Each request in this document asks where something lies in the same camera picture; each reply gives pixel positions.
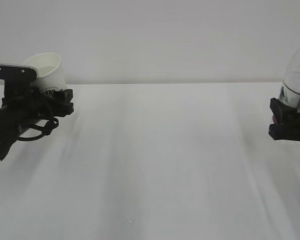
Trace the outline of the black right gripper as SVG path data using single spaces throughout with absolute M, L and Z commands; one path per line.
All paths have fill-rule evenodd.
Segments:
M 285 105 L 277 98 L 270 99 L 272 122 L 268 134 L 273 140 L 300 142 L 300 112 L 295 107 Z

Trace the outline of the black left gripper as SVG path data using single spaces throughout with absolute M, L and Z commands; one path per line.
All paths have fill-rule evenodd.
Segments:
M 31 93 L 27 96 L 17 96 L 8 100 L 3 97 L 2 106 L 21 110 L 35 118 L 65 117 L 74 112 L 72 99 L 72 89 L 47 90 L 44 95 L 37 87 L 31 87 Z

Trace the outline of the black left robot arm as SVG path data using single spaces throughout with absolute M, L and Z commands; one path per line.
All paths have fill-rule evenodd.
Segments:
M 0 108 L 0 161 L 17 142 L 39 140 L 59 126 L 58 117 L 74 112 L 73 90 L 55 91 L 48 97 L 35 89 L 28 95 L 3 100 Z

